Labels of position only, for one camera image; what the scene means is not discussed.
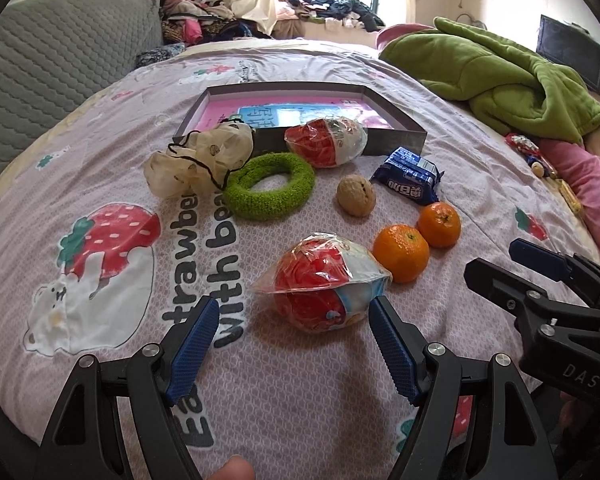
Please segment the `operator hand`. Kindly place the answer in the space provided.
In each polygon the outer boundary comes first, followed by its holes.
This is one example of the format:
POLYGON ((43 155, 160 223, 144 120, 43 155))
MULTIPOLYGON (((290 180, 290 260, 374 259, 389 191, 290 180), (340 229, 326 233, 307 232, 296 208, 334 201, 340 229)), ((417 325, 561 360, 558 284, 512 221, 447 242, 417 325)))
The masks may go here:
POLYGON ((254 480, 253 466, 244 458, 234 455, 209 480, 254 480))

